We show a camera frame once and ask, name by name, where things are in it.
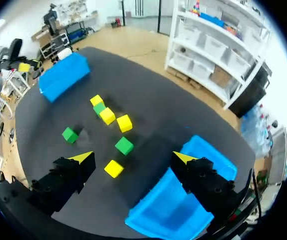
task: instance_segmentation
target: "black table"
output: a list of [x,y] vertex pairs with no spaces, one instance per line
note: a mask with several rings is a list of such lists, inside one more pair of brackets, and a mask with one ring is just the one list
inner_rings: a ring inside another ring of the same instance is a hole
[[[94,151],[96,170],[82,192],[74,194],[52,217],[76,229],[102,235],[141,238],[125,225],[131,209],[166,172],[172,151],[199,135],[238,168],[236,191],[246,184],[255,154],[243,138],[210,107],[165,77],[111,53],[86,47],[91,73],[54,103],[35,85],[16,109],[17,145],[27,180],[39,179],[58,157]],[[124,134],[133,151],[115,148],[122,137],[117,122],[107,126],[89,99],[99,94],[116,117],[128,114],[133,129]],[[82,137],[73,145],[62,132],[71,127]],[[104,167],[118,161],[124,171],[112,178]]]

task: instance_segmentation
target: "white shelving unit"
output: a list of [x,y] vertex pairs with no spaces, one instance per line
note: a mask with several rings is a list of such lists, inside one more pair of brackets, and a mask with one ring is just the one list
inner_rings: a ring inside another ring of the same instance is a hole
[[[255,11],[251,9],[250,6],[242,5],[238,1],[235,0],[212,0],[213,2],[218,1],[220,4],[220,7],[222,8],[223,4],[227,5],[227,9],[231,11],[236,11],[238,16],[244,17],[243,23],[247,21],[251,21],[250,25],[256,25],[258,28],[265,29],[267,32],[266,36],[266,42],[263,42],[263,49],[266,49],[265,45],[268,44],[270,39],[271,30],[268,27],[268,24],[265,22],[265,20],[260,17]],[[223,40],[223,43],[225,43],[229,48],[231,49],[238,49],[242,51],[243,53],[246,53],[247,56],[249,56],[249,64],[251,65],[250,70],[247,74],[245,74],[246,79],[244,76],[241,76],[238,71],[235,69],[231,69],[227,65],[227,61],[224,57],[222,58],[216,58],[213,57],[211,54],[205,51],[204,47],[198,44],[192,44],[190,41],[184,40],[181,36],[178,34],[178,27],[179,22],[181,20],[189,20],[193,23],[194,26],[197,26],[198,29],[201,29],[201,31],[205,34],[210,33],[210,35],[214,35],[217,40]],[[173,61],[173,55],[174,51],[177,48],[183,47],[185,49],[188,49],[206,59],[213,62],[218,67],[222,68],[224,71],[226,71],[228,74],[231,75],[231,77],[236,80],[236,83],[238,84],[236,87],[236,90],[231,95],[230,91],[221,88],[219,85],[217,85],[215,82],[213,82],[211,79],[200,79],[196,75],[193,74],[192,68],[185,69],[181,66],[175,64]],[[197,14],[194,14],[189,11],[182,11],[179,10],[179,0],[174,0],[174,9],[173,9],[173,16],[172,16],[172,25],[171,25],[171,32],[170,32],[170,38],[168,43],[168,51],[167,51],[167,57],[165,61],[165,69],[168,67],[174,68],[177,71],[187,75],[194,81],[198,82],[202,86],[204,86],[206,89],[214,93],[219,99],[221,99],[225,105],[224,109],[228,109],[234,101],[244,92],[244,90],[247,88],[247,86],[251,83],[251,81],[254,79],[256,74],[258,73],[259,69],[261,68],[262,64],[265,61],[265,53],[264,52],[255,52],[253,48],[248,46],[245,42],[243,42],[241,39],[239,39],[237,36],[233,35],[223,27],[220,27],[216,24],[214,24],[211,21],[208,21],[204,18],[199,17]]]
[[178,70],[179,72],[182,72],[183,74],[187,75],[189,78],[193,79],[193,80],[197,80],[198,83],[200,83],[201,85],[203,85],[206,89],[208,89],[209,91],[213,92],[218,98],[220,98],[223,102],[228,103],[229,102],[229,98],[228,98],[228,94],[227,92],[222,89],[220,86],[218,86],[217,84],[215,84],[213,81],[211,81],[210,79],[200,79],[197,78],[191,71],[191,69],[183,69],[182,67],[176,65],[174,63],[174,61],[171,59],[169,62],[169,66]]
[[223,61],[221,61],[218,58],[215,58],[213,56],[211,56],[209,53],[207,53],[204,49],[202,49],[201,47],[198,46],[194,46],[189,42],[186,42],[182,39],[179,38],[175,38],[173,40],[174,43],[183,46],[187,49],[190,49],[192,51],[194,51],[195,53],[205,57],[206,59],[210,60],[211,62],[215,63],[216,65],[218,65],[219,67],[221,67],[223,70],[225,70],[227,73],[229,73],[234,79],[236,79],[241,85],[245,84],[245,80],[236,72],[234,72],[233,69],[229,68],[227,66],[227,64]]

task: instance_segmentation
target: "white shelf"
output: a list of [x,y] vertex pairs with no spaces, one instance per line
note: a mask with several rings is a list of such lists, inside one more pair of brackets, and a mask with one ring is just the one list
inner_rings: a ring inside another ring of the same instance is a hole
[[199,23],[201,23],[201,24],[203,24],[209,28],[212,28],[212,29],[218,31],[219,33],[221,33],[221,34],[225,35],[226,37],[230,38],[231,40],[233,40],[241,48],[245,49],[256,60],[259,59],[258,55],[253,53],[242,40],[240,40],[238,37],[232,35],[229,31],[225,30],[224,28],[212,23],[211,21],[205,20],[205,19],[199,17],[198,15],[193,14],[192,12],[189,12],[189,11],[187,11],[187,12],[178,11],[178,15],[185,17],[185,18],[188,18],[188,19],[191,19],[191,20],[194,20],[194,21],[199,22]]
[[243,78],[240,75],[238,75],[235,71],[233,71],[230,67],[228,67],[227,64],[222,62],[220,59],[213,57],[212,55],[210,55],[209,53],[207,53],[205,50],[201,49],[200,47],[193,46],[191,43],[184,41],[182,39],[179,39],[179,38],[175,38],[173,42],[178,44],[178,45],[181,45],[183,47],[186,47],[187,49],[190,49],[190,50],[194,51],[195,53],[205,57],[206,59],[208,59],[209,61],[218,65],[223,70],[225,70],[227,73],[229,73],[240,84],[242,84],[242,85],[245,84],[245,81],[243,80]]
[[228,101],[230,100],[226,91],[223,88],[221,88],[220,86],[218,86],[217,84],[215,84],[210,79],[200,79],[200,78],[196,77],[191,71],[186,70],[186,69],[176,65],[174,63],[173,59],[171,59],[169,61],[169,66],[178,70],[179,72],[187,75],[188,77],[195,80],[196,82],[200,83],[202,86],[204,86],[206,89],[211,91],[213,94],[215,94],[218,98],[220,98],[225,103],[228,103]]
[[265,21],[263,19],[260,19],[260,16],[254,10],[252,10],[250,6],[242,5],[240,2],[236,0],[218,0],[218,1],[236,9],[238,12],[242,13],[250,20],[252,20],[254,23],[256,23],[259,27],[269,29]]

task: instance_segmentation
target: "green cube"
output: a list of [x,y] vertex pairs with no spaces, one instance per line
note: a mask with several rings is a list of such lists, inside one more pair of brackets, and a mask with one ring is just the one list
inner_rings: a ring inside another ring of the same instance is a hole
[[122,152],[124,155],[127,155],[128,153],[133,150],[134,145],[124,136],[117,142],[115,147]]
[[99,114],[105,110],[106,106],[103,102],[98,103],[97,105],[95,105],[93,107],[93,110],[95,111],[95,113],[99,116]]
[[70,144],[73,144],[78,138],[78,135],[70,127],[65,129],[62,136]]

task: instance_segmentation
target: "blue bin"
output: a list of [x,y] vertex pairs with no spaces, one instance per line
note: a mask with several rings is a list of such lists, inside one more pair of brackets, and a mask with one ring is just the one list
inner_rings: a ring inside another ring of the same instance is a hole
[[224,22],[224,21],[221,21],[219,18],[210,16],[210,15],[205,14],[205,13],[201,13],[201,14],[200,14],[200,17],[201,17],[202,19],[205,19],[205,20],[207,20],[207,21],[209,21],[209,22],[212,22],[212,23],[214,23],[214,24],[216,24],[216,25],[218,25],[218,26],[220,26],[220,27],[222,27],[222,28],[223,28],[224,25],[225,25],[225,22]]
[[40,92],[53,102],[88,73],[87,58],[73,52],[40,76]]
[[[237,168],[199,136],[193,136],[180,152],[197,158],[206,157],[225,179],[236,178]],[[169,168],[154,188],[129,211],[125,224],[151,238],[190,240],[213,218],[193,194],[185,192]]]

